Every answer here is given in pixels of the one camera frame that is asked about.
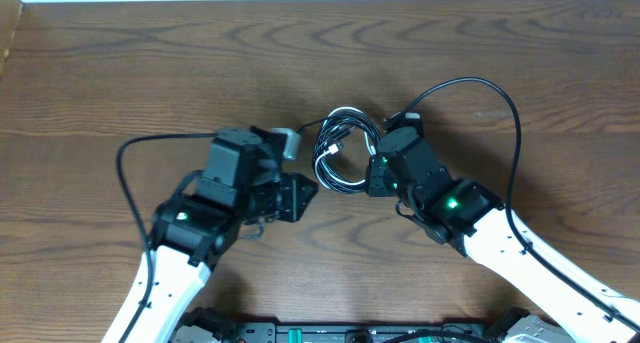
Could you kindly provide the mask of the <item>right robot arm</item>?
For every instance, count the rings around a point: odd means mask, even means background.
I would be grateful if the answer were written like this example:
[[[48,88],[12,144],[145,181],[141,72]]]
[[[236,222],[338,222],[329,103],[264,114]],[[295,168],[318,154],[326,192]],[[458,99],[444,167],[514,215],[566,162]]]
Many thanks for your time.
[[[638,339],[638,301],[564,257],[482,185],[452,178],[415,128],[388,133],[370,165],[374,187],[396,194],[430,239],[504,278],[575,341]]]

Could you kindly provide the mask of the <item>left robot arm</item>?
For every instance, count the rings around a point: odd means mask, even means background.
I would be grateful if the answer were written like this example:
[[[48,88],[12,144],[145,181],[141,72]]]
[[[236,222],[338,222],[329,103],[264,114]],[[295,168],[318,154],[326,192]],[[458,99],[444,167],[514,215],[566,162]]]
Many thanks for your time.
[[[132,287],[107,330],[107,342],[166,342],[244,225],[299,221],[318,185],[286,173],[301,136],[290,128],[221,128],[204,168],[184,176],[146,229],[126,183],[121,186],[144,252]]]

